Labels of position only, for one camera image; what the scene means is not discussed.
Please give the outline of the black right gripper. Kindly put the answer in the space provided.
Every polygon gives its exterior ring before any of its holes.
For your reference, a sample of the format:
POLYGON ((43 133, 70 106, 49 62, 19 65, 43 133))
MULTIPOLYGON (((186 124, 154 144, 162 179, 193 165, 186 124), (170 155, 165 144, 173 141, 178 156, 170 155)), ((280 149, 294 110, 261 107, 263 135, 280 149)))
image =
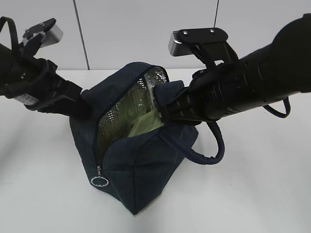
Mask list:
POLYGON ((201 124, 244 112, 245 68, 237 63, 209 67, 193 78, 190 90, 194 99, 183 88, 171 102, 159 107, 163 122, 201 124))

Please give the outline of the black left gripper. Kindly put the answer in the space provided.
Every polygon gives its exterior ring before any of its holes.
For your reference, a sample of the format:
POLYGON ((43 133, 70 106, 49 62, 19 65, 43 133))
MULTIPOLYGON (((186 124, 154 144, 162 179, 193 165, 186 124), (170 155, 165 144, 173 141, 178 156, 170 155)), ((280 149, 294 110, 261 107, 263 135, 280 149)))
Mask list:
POLYGON ((4 60, 4 96, 41 113, 88 119, 92 107, 81 97, 82 88, 59 76, 58 66, 45 59, 4 60))

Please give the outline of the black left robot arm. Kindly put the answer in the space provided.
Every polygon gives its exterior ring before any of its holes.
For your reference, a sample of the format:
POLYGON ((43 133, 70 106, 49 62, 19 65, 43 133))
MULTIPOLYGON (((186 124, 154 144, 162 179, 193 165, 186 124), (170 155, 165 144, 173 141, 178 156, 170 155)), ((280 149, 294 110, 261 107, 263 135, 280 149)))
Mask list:
POLYGON ((86 120, 92 107, 81 96, 82 88, 56 73, 50 60, 15 57, 0 47, 0 94, 21 102, 26 109, 86 120))

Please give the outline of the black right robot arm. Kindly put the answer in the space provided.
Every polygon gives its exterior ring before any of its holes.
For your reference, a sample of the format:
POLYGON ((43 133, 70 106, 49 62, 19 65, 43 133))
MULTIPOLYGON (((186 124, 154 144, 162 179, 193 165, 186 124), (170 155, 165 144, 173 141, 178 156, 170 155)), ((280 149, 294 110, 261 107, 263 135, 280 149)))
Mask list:
POLYGON ((165 122, 213 122, 311 90, 311 16, 286 26, 272 43, 239 58, 220 28, 181 29, 172 33, 172 56, 194 55, 205 68, 188 87, 159 108, 165 122))

